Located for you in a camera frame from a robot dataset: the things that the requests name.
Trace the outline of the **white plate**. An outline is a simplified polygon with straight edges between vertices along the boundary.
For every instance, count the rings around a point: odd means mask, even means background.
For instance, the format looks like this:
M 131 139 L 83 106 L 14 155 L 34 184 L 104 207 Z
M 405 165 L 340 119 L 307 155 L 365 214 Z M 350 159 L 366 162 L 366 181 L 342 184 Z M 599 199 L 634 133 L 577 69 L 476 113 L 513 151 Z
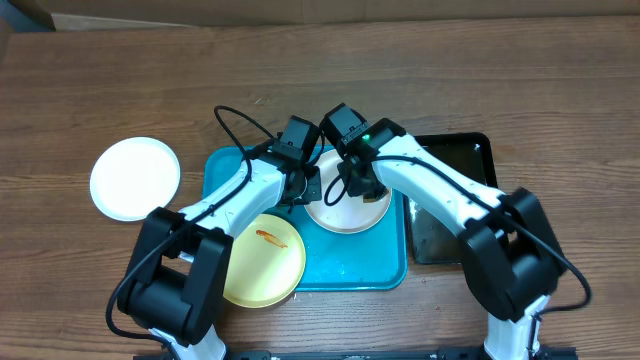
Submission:
M 151 137 L 132 137 L 99 156 L 90 174 L 89 192 L 104 215 L 133 222 L 169 204 L 180 180 L 180 163 L 169 146 Z
M 317 163 L 321 178 L 321 198 L 311 202 L 304 208 L 308 215 L 326 230 L 350 234 L 358 233 L 373 227 L 386 214 L 391 205 L 392 194 L 374 202 L 365 202 L 362 196 L 349 197 L 345 194 L 334 206 L 324 203 L 324 194 L 330 183 L 339 175 L 337 165 L 341 158 L 335 150 L 324 152 Z

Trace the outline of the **yellow plate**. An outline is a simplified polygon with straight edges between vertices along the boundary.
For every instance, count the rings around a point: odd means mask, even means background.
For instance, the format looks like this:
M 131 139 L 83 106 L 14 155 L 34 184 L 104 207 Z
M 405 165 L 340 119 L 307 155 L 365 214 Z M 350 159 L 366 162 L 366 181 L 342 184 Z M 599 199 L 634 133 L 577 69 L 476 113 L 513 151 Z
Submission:
M 223 296 L 245 308 L 264 308 L 287 298 L 306 266 L 301 235 L 286 220 L 261 214 L 235 239 Z

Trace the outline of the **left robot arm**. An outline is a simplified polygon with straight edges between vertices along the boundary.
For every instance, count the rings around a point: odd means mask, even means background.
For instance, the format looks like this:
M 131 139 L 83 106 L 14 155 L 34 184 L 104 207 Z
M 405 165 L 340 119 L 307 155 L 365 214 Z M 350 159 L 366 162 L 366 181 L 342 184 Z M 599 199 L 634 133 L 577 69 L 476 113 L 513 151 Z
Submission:
M 130 316 L 159 342 L 162 359 L 222 359 L 214 320 L 223 298 L 232 245 L 265 210 L 317 199 L 314 144 L 268 140 L 242 152 L 237 172 L 203 200 L 144 220 L 124 278 L 105 317 Z

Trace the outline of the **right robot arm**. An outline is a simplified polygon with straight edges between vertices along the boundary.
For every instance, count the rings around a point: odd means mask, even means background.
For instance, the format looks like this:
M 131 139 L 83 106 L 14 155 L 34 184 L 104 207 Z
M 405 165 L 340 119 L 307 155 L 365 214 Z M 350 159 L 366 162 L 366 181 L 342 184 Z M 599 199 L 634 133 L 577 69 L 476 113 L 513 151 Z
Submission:
M 353 116 L 322 128 L 350 195 L 397 190 L 458 239 L 467 286 L 489 314 L 485 356 L 537 358 L 540 318 L 568 268 L 538 199 L 462 175 L 389 119 L 369 125 Z

